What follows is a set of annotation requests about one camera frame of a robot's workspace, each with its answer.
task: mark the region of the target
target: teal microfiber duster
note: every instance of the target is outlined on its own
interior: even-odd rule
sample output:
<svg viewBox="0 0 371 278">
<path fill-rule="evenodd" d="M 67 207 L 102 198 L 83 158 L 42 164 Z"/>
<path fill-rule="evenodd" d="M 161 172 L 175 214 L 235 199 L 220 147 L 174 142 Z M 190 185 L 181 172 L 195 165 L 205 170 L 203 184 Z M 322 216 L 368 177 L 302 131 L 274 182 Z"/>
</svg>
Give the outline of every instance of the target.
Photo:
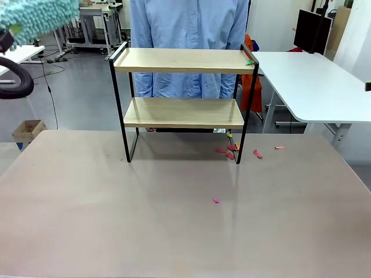
<svg viewBox="0 0 371 278">
<path fill-rule="evenodd" d="M 79 15 L 80 0 L 0 0 L 0 29 L 11 30 L 13 45 L 25 45 Z"/>
</svg>

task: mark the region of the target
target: orange bag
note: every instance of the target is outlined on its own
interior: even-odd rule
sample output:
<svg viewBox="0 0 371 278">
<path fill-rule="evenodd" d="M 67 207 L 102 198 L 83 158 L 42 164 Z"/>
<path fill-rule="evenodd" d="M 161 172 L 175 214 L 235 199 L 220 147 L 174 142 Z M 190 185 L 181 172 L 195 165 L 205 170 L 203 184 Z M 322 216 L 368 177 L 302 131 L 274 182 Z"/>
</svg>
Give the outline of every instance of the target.
<svg viewBox="0 0 371 278">
<path fill-rule="evenodd" d="M 245 35 L 245 45 L 253 51 L 253 42 L 248 34 Z M 242 74 L 242 102 L 241 102 L 241 110 L 245 111 L 248 108 L 248 99 L 250 95 L 251 83 L 253 80 L 252 74 Z M 259 77 L 256 79 L 255 90 L 254 90 L 254 97 L 253 97 L 253 104 L 251 106 L 251 111 L 253 112 L 262 112 L 263 107 L 261 105 L 261 84 L 259 81 Z"/>
</svg>

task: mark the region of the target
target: computer screen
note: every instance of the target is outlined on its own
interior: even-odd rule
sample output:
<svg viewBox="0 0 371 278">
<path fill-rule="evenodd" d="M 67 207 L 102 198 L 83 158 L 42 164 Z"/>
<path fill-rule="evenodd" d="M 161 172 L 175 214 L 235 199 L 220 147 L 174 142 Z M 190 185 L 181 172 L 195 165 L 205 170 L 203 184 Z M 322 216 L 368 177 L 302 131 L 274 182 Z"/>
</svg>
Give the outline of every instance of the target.
<svg viewBox="0 0 371 278">
<path fill-rule="evenodd" d="M 306 10 L 299 11 L 297 19 L 296 35 L 294 45 L 300 47 L 306 52 L 312 50 L 315 33 L 317 32 L 319 20 L 321 16 L 316 13 L 307 12 Z M 323 19 L 322 27 L 318 35 L 317 44 L 314 52 L 324 54 L 327 40 L 329 38 L 332 20 L 328 17 Z"/>
</svg>

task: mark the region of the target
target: blue shirt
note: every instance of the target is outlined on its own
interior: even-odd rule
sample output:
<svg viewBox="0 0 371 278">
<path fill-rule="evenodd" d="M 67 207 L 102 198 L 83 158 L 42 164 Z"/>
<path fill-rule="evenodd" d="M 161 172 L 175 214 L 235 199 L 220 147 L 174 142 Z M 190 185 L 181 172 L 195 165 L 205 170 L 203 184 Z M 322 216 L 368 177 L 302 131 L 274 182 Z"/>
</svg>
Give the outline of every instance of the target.
<svg viewBox="0 0 371 278">
<path fill-rule="evenodd" d="M 132 47 L 240 49 L 248 0 L 131 0 Z M 139 97 L 231 98 L 231 74 L 134 74 Z"/>
</svg>

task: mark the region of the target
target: shelf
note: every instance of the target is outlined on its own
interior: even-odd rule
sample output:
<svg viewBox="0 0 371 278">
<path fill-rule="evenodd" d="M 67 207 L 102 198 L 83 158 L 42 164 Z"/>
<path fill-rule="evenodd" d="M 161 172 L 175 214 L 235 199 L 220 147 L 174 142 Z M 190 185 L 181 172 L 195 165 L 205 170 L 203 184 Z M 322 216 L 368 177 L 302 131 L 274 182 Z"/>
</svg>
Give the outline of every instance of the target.
<svg viewBox="0 0 371 278">
<path fill-rule="evenodd" d="M 248 60 L 241 50 L 126 48 L 114 66 L 125 72 L 252 74 Z"/>
<path fill-rule="evenodd" d="M 243 128 L 234 99 L 135 97 L 123 121 L 126 127 Z"/>
</svg>

